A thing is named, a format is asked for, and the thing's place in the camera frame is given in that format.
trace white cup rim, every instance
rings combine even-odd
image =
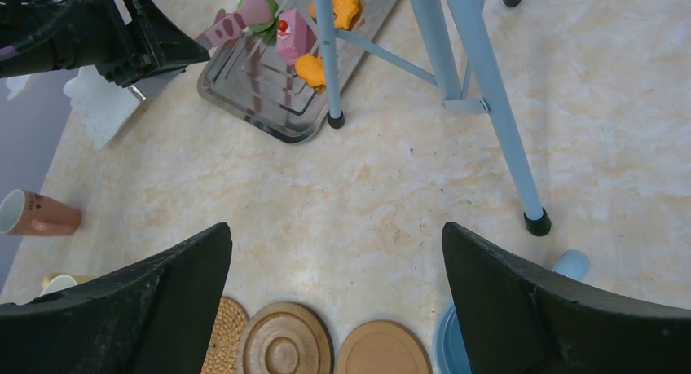
[[[15,189],[0,203],[0,234],[6,234],[17,226],[26,205],[24,191]]]
[[[51,279],[46,288],[41,291],[42,297],[47,294],[57,293],[60,290],[65,290],[66,288],[71,288],[77,285],[77,281],[70,275],[62,274],[57,275],[55,278]]]

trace stainless steel tray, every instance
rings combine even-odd
[[[298,9],[317,30],[307,12],[312,0],[276,0],[282,10]],[[363,14],[353,32],[373,40],[398,0],[360,0]],[[341,93],[365,52],[337,42]],[[318,54],[319,39],[312,52]],[[245,34],[219,47],[199,77],[202,98],[286,142],[298,143],[315,134],[328,112],[326,93],[318,94],[299,78],[260,35]]]

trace light blue cup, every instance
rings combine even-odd
[[[552,271],[577,281],[580,281],[589,270],[588,256],[575,249],[564,252],[552,268]],[[472,374],[453,301],[439,315],[432,342],[434,364],[439,374]]]

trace round wooden lid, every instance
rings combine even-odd
[[[240,335],[249,317],[242,306],[229,297],[221,297],[216,322],[206,350],[202,374],[237,374],[237,356]]]
[[[240,338],[237,367],[243,374],[331,374],[331,338],[307,308],[275,303],[249,320]]]
[[[373,321],[357,327],[343,342],[337,374],[431,374],[425,348],[403,326]]]

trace light blue bowl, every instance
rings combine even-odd
[[[439,374],[471,374],[453,301],[439,315],[432,342],[434,364]]]

